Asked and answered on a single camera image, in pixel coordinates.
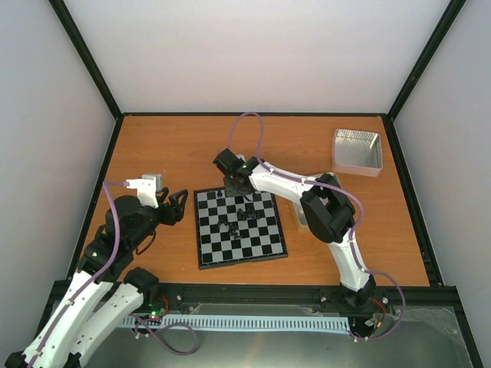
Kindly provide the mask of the pink-rimmed metal tin lid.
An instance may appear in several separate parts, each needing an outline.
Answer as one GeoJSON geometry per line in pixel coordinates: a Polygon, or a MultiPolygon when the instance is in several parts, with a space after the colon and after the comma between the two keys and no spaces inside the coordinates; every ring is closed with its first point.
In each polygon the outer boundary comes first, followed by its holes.
{"type": "Polygon", "coordinates": [[[377,177],[383,167],[379,133],[336,129],[332,140],[332,169],[335,172],[377,177]]]}

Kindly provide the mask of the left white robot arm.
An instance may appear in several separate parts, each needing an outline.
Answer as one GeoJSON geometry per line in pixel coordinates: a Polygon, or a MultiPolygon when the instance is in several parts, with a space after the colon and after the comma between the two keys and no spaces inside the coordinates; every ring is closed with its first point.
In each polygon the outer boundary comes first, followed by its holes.
{"type": "Polygon", "coordinates": [[[119,281],[138,246],[156,234],[159,225],[183,219],[187,190],[148,186],[136,195],[109,197],[104,225],[85,248],[59,305],[36,338],[11,353],[6,367],[85,367],[118,324],[139,307],[152,308],[160,299],[159,279],[134,268],[119,281]]]}

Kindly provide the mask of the black frame rail front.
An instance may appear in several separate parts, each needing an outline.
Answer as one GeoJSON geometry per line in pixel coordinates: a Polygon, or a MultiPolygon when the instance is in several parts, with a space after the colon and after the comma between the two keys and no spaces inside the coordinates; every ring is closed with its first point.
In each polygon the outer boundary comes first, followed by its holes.
{"type": "Polygon", "coordinates": [[[164,296],[172,308],[182,304],[260,303],[260,304],[319,304],[325,306],[364,306],[371,299],[401,305],[452,305],[460,302],[455,287],[395,287],[377,286],[355,293],[339,286],[291,286],[255,284],[179,284],[161,283],[155,297],[164,296]]]}

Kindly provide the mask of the black chess pieces cluster centre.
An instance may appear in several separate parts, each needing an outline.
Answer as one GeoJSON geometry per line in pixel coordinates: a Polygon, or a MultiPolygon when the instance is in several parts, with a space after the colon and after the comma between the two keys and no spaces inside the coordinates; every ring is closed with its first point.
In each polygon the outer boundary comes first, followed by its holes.
{"type": "Polygon", "coordinates": [[[231,238],[233,238],[233,239],[240,238],[238,225],[235,222],[228,222],[226,220],[219,220],[218,226],[219,226],[219,228],[221,228],[222,226],[225,226],[226,230],[229,233],[229,236],[231,238]]]}

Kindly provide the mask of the black and silver chessboard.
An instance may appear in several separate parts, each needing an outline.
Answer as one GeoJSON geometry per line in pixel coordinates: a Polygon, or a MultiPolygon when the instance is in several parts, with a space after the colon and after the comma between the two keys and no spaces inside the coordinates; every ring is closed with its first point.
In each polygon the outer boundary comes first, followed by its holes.
{"type": "Polygon", "coordinates": [[[226,197],[224,188],[201,189],[193,192],[196,218],[196,240],[199,269],[266,261],[288,256],[276,198],[269,192],[226,197]],[[216,193],[222,190],[219,199],[216,193]],[[238,209],[253,207],[263,217],[239,222],[238,209]],[[229,236],[219,220],[235,222],[240,238],[229,236]]]}

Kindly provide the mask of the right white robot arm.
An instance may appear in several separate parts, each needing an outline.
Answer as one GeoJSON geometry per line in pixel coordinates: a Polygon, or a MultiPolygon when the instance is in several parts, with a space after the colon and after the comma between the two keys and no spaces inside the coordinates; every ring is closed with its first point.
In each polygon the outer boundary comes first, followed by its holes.
{"type": "Polygon", "coordinates": [[[244,160],[230,149],[220,152],[213,164],[224,175],[227,196],[269,192],[299,206],[310,232],[334,257],[346,306],[353,311],[367,306],[376,283],[356,241],[355,208],[335,176],[301,176],[256,157],[244,160]]]}

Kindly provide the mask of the small circuit board with led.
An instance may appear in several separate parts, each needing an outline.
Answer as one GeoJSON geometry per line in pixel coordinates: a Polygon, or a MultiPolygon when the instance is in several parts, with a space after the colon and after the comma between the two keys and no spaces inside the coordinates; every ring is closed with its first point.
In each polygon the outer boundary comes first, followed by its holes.
{"type": "Polygon", "coordinates": [[[149,312],[149,318],[150,319],[161,319],[162,317],[166,316],[169,312],[169,304],[166,300],[158,300],[154,302],[153,304],[150,304],[150,312],[149,312]]]}

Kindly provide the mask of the open metal tin with pieces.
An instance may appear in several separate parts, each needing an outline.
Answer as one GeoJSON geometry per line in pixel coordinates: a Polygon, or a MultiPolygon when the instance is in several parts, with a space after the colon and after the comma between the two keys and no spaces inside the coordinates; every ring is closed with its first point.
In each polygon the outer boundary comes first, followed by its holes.
{"type": "MultiPolygon", "coordinates": [[[[333,176],[335,178],[335,180],[337,182],[339,182],[338,176],[334,172],[333,173],[332,172],[319,173],[319,174],[313,175],[313,178],[316,178],[316,179],[321,178],[324,174],[333,176]]],[[[295,222],[295,226],[296,226],[298,232],[299,233],[309,233],[310,230],[309,230],[308,223],[306,221],[306,217],[305,217],[305,214],[303,212],[302,207],[296,203],[293,203],[293,202],[290,202],[288,205],[289,205],[289,208],[291,209],[291,213],[292,213],[292,216],[293,216],[293,219],[295,222]]]]}

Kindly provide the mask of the black chess pieces cluster upper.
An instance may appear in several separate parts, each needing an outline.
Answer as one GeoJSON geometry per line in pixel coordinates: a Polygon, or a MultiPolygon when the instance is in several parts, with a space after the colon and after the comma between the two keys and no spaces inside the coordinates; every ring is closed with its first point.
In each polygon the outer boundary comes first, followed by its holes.
{"type": "Polygon", "coordinates": [[[239,222],[244,222],[261,219],[263,214],[260,210],[256,210],[253,207],[245,207],[244,209],[237,210],[236,217],[239,222]]]}

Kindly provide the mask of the black chess pieces cluster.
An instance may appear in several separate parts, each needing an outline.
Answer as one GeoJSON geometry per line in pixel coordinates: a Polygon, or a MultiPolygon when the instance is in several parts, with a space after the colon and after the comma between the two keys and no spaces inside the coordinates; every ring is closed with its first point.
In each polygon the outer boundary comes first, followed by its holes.
{"type": "Polygon", "coordinates": [[[231,238],[233,238],[233,239],[240,238],[238,225],[235,222],[228,222],[226,220],[219,220],[218,226],[219,226],[219,228],[221,228],[222,226],[225,226],[226,230],[229,233],[229,236],[231,238]]]}
{"type": "Polygon", "coordinates": [[[263,214],[260,210],[256,210],[253,207],[245,207],[244,209],[237,210],[236,217],[239,222],[244,222],[261,219],[263,214]]]}

